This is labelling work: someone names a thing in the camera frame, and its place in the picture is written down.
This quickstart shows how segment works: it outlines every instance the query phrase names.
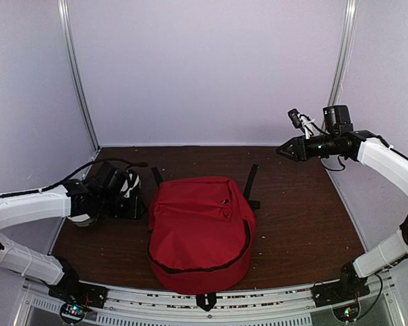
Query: black strap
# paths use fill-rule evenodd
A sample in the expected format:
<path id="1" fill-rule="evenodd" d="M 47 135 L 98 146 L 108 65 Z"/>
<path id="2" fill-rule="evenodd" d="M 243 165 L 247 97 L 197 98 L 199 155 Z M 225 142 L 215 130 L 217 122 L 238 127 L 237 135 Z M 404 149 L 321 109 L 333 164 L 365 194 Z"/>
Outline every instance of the black strap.
<path id="1" fill-rule="evenodd" d="M 207 312 L 216 305 L 216 301 L 216 293 L 197 295 L 197 306 Z"/>
<path id="2" fill-rule="evenodd" d="M 154 175 L 154 180 L 156 180 L 157 186 L 160 187 L 160 184 L 163 182 L 162 175 L 160 174 L 160 171 L 158 168 L 155 166 L 154 168 L 151 168 L 152 175 Z"/>
<path id="3" fill-rule="evenodd" d="M 243 196 L 248 201 L 251 196 L 252 184 L 254 183 L 254 178 L 256 177 L 258 170 L 258 164 L 253 164 L 251 166 L 250 175 L 248 175 L 248 180 L 246 180 L 245 189 L 243 191 Z"/>
<path id="4" fill-rule="evenodd" d="M 253 211 L 260 209 L 261 203 L 259 200 L 248 200 L 248 204 Z"/>
<path id="5" fill-rule="evenodd" d="M 135 187 L 135 183 L 136 183 L 136 180 L 137 180 L 137 173 L 136 173 L 136 171 L 131 170 L 131 169 L 128 171 L 128 173 L 129 173 L 129 176 L 130 176 L 130 173 L 132 174 L 131 180 L 129 178 L 128 181 L 130 181 L 129 188 L 133 189 Z"/>

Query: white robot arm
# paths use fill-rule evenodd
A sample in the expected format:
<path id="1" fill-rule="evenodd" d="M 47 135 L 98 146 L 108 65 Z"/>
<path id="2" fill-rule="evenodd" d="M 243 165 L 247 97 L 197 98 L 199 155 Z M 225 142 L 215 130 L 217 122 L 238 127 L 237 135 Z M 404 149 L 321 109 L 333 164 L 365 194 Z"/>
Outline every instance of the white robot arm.
<path id="1" fill-rule="evenodd" d="M 70 179 L 73 173 L 50 187 L 0 194 L 0 231 L 12 225 L 53 217 L 67 217 L 77 226 L 89 226 L 97 221 L 100 212 L 114 218 L 139 218 L 141 201 L 138 174 L 131 169 L 125 171 L 116 168 L 105 162 L 107 160 L 117 159 L 90 163 L 104 162 L 97 174 L 89 180 Z M 65 302 L 78 303 L 82 295 L 94 292 L 93 289 L 82 288 L 77 273 L 65 259 L 38 253 L 1 233 L 0 267 L 42 280 L 55 296 Z M 98 297 L 100 291 L 105 290 L 97 289 Z"/>
<path id="2" fill-rule="evenodd" d="M 296 109 L 288 115 L 295 128 L 309 120 L 321 135 L 295 137 L 277 149 L 279 155 L 294 161 L 312 157 L 343 156 L 376 170 L 395 184 L 408 197 L 408 158 L 394 150 L 381 136 L 367 130 L 354 131 L 348 108 L 335 105 L 324 108 L 326 131 L 320 130 L 306 115 Z M 367 277 L 383 268 L 391 268 L 408 257 L 408 216 L 400 228 L 369 252 L 345 264 L 340 281 L 313 288 L 316 306 L 323 306 L 354 299 L 357 293 L 369 292 Z"/>

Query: white wall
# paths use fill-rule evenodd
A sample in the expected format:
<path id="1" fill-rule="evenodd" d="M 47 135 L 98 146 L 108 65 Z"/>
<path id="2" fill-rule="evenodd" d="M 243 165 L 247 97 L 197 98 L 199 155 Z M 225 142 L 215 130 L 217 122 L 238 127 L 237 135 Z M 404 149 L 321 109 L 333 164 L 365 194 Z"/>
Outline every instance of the white wall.
<path id="1" fill-rule="evenodd" d="M 53 183 L 91 154 L 57 2 L 0 0 L 0 192 Z M 39 221 L 4 233 L 46 252 L 57 223 Z M 0 325 L 11 323 L 22 281 L 0 270 Z"/>
<path id="2" fill-rule="evenodd" d="M 408 156 L 408 1 L 361 1 L 340 103 L 356 129 L 382 135 Z M 397 188 L 356 163 L 333 175 L 369 249 L 397 230 L 408 213 Z M 392 271 L 408 320 L 408 260 Z"/>
<path id="3" fill-rule="evenodd" d="M 80 0 L 69 11 L 99 142 L 274 145 L 328 100 L 345 0 Z"/>

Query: red backpack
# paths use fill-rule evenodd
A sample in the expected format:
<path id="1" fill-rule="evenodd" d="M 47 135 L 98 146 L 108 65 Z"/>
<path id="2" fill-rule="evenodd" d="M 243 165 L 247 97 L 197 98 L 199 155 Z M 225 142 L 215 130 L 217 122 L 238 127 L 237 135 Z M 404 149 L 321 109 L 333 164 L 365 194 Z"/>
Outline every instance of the red backpack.
<path id="1" fill-rule="evenodd" d="M 149 210 L 151 267 L 168 290 L 196 295 L 206 311 L 216 304 L 216 292 L 238 283 L 250 266 L 252 209 L 260 202 L 249 196 L 257 169 L 254 164 L 243 194 L 232 179 L 163 182 L 152 169 L 159 189 Z"/>

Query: wooden floor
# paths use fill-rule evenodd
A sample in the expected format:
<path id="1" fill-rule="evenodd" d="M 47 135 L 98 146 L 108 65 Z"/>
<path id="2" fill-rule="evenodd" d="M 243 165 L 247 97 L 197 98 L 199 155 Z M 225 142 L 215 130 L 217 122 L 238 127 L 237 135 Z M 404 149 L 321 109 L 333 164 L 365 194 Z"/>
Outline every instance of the wooden floor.
<path id="1" fill-rule="evenodd" d="M 219 175 L 233 178 L 241 189 L 251 165 L 260 165 L 251 195 L 261 201 L 261 209 L 256 212 L 250 271 L 233 289 L 335 279 L 344 263 L 363 253 L 319 160 L 291 162 L 270 147 L 105 148 L 99 158 L 106 157 L 146 161 L 160 168 L 165 181 Z M 157 186 L 150 168 L 140 168 L 139 173 L 148 203 Z M 162 289 L 146 257 L 147 230 L 146 217 L 140 221 L 101 217 L 89 228 L 66 221 L 53 254 L 66 257 L 82 280 Z"/>

